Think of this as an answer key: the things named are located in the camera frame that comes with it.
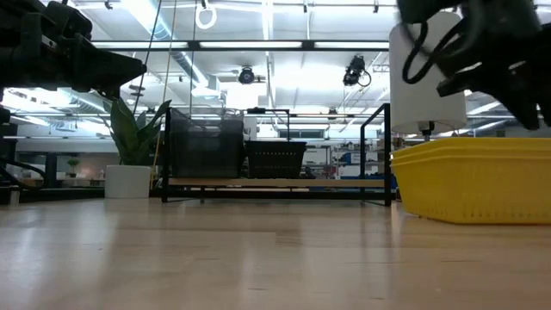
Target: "black metal rack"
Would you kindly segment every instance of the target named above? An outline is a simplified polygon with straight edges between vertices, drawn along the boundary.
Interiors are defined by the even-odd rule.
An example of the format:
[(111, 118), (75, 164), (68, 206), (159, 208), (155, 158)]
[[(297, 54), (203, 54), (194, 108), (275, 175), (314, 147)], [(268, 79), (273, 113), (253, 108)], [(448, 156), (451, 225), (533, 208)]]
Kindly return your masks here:
[[(290, 117), (287, 110), (275, 110), (266, 112), (284, 112), (287, 113), (288, 123), (290, 123)], [(361, 126), (361, 179), (365, 179), (365, 127), (377, 117), (378, 114), (384, 112), (385, 122), (385, 180), (384, 180), (384, 192), (370, 192), (365, 189), (360, 189), (359, 192), (321, 192), (321, 191), (289, 191), (289, 192), (258, 192), (258, 191), (222, 191), (222, 190), (204, 190), (201, 187), (199, 190), (182, 190), (170, 188), (170, 108), (166, 112), (165, 116), (165, 130), (164, 130), (164, 144), (162, 148), (163, 155), (163, 170), (162, 170), (162, 188), (160, 190), (154, 190), (152, 196), (160, 196), (163, 202), (168, 202), (169, 197), (186, 197), (186, 198), (246, 198), (246, 199), (334, 199), (334, 200), (361, 200), (361, 201), (384, 201), (384, 206), (390, 206), (392, 204), (393, 193), (391, 190), (392, 176), (390, 174), (390, 151), (391, 151), (391, 131), (390, 131), (390, 104), (383, 104), (367, 121)]]

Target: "ceiling duct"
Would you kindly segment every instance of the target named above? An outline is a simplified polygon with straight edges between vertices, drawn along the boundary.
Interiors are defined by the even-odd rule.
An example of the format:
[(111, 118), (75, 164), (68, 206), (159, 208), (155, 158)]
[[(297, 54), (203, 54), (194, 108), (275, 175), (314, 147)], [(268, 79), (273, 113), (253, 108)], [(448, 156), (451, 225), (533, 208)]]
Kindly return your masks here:
[[(155, 29), (155, 33), (152, 34), (154, 40), (168, 41), (171, 37), (173, 40), (177, 40), (176, 36), (172, 36), (169, 24), (163, 18), (162, 13), (159, 13), (157, 26), (155, 27), (155, 17), (158, 7), (156, 0), (121, 0), (121, 2), (125, 9), (136, 18), (149, 34)], [(171, 51), (169, 55), (180, 65), (188, 77), (192, 79), (195, 87), (210, 88), (213, 84), (216, 84), (210, 80), (210, 78), (216, 77), (207, 77), (197, 66), (192, 64), (191, 59), (186, 53)]]

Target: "ceiling-mounted camera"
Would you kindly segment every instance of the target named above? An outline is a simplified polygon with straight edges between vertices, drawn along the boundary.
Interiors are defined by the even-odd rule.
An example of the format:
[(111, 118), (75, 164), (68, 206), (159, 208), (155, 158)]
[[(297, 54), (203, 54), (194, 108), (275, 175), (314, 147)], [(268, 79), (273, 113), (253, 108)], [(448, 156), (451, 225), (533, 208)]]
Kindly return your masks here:
[[(363, 76), (367, 76), (369, 78), (369, 82), (367, 84), (360, 83), (360, 79)], [(356, 55), (352, 61), (350, 61), (350, 65), (346, 68), (346, 73), (344, 73), (343, 83), (344, 86), (354, 86), (359, 84), (362, 87), (367, 87), (371, 84), (371, 75), (365, 70), (365, 61), (363, 60), (363, 56)]]
[(252, 72), (252, 68), (243, 67), (238, 80), (241, 84), (253, 84), (255, 82), (255, 74)]

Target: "white ring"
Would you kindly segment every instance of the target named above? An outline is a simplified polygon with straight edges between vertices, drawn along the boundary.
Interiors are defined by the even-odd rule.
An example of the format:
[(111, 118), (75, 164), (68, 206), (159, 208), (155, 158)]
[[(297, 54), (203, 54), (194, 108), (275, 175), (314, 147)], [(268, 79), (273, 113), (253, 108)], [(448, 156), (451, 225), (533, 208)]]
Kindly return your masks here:
[[(208, 24), (204, 24), (201, 22), (201, 12), (204, 12), (204, 11), (211, 11), (213, 16), (211, 17), (210, 19), (210, 22), (208, 22)], [(209, 29), (211, 28), (212, 26), (214, 26), (214, 24), (216, 23), (216, 19), (218, 18), (218, 16), (216, 15), (216, 9), (213, 8), (213, 7), (207, 7), (206, 9), (203, 9), (203, 8), (200, 8), (197, 10), (197, 13), (195, 14), (195, 24), (197, 25), (197, 27), (201, 28), (201, 29)]]

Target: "ceiling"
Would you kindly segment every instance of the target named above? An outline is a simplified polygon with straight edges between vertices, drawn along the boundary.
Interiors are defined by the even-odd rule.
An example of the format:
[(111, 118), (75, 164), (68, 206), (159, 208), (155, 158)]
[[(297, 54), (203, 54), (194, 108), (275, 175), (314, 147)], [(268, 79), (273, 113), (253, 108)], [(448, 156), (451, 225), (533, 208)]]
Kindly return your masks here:
[[(149, 40), (150, 33), (139, 22), (137, 15), (155, 16), (155, 10), (147, 11), (146, 6), (142, 11), (128, 9), (129, 3), (138, 6), (149, 1), (112, 0), (112, 10), (104, 7), (103, 0), (72, 0), (70, 5), (80, 9), (92, 20), (92, 40)], [(151, 1), (155, 5), (158, 3), (157, 0)], [(173, 27), (175, 40), (387, 40), (390, 30), (396, 24), (393, 0), (379, 0), (383, 7), (378, 13), (374, 13), (373, 1), (369, 0), (306, 2), (308, 13), (304, 12), (303, 0), (274, 0), (273, 4), (268, 1), (267, 8), (263, 7), (263, 0), (211, 0), (210, 4), (216, 9), (217, 19), (209, 29), (196, 26), (196, 1), (163, 1), (160, 17), (168, 28), (173, 27), (172, 21), (176, 18)], [(551, 6), (551, 0), (536, 2), (541, 5), (538, 10), (541, 19), (545, 22), (551, 20), (551, 13), (547, 10)], [(202, 22), (208, 22), (209, 18), (208, 12), (201, 13)], [(144, 52), (122, 54), (144, 62), (147, 57)], [(344, 87), (344, 69), (358, 54), (364, 57), (373, 82), (365, 89), (359, 86)], [(239, 88), (236, 83), (237, 74), (244, 66), (250, 66), (257, 76), (262, 77), (261, 85), (254, 90), (258, 93), (258, 106), (268, 107), (272, 104), (279, 109), (313, 114), (327, 113), (329, 108), (337, 108), (339, 113), (360, 114), (369, 113), (390, 101), (389, 74), (374, 72), (373, 67), (388, 65), (387, 53), (273, 52), (267, 56), (265, 52), (230, 51), (194, 52), (188, 53), (188, 56), (199, 71), (217, 77), (220, 90), (228, 93)], [(218, 99), (193, 96), (191, 90), (195, 86), (190, 82), (188, 74), (167, 52), (151, 52), (147, 66), (149, 72), (143, 84), (143, 96), (139, 99), (139, 110), (154, 108), (163, 98), (171, 99), (173, 104), (183, 107), (190, 104), (215, 107), (221, 104)], [(273, 102), (270, 102), (266, 83), (268, 78), (272, 85)], [(139, 78), (130, 84), (139, 84)], [(135, 97), (131, 96), (133, 90), (128, 88), (130, 84), (123, 86), (121, 90), (123, 98), (132, 103)], [(60, 90), (59, 94), (70, 96), (71, 92)], [(44, 111), (51, 112), (59, 109), (49, 106), (55, 105), (59, 98), (47, 97), (45, 102), (48, 104), (33, 108), (21, 106), (17, 110), (38, 112), (43, 108)], [(84, 97), (87, 97), (88, 102), (102, 105), (101, 98), (93, 94), (86, 94)], [(488, 96), (469, 95), (467, 111), (491, 102), (494, 100)], [(497, 106), (485, 113), (503, 114), (506, 111), (502, 106)], [(476, 126), (480, 122), (473, 121), (470, 125)]]

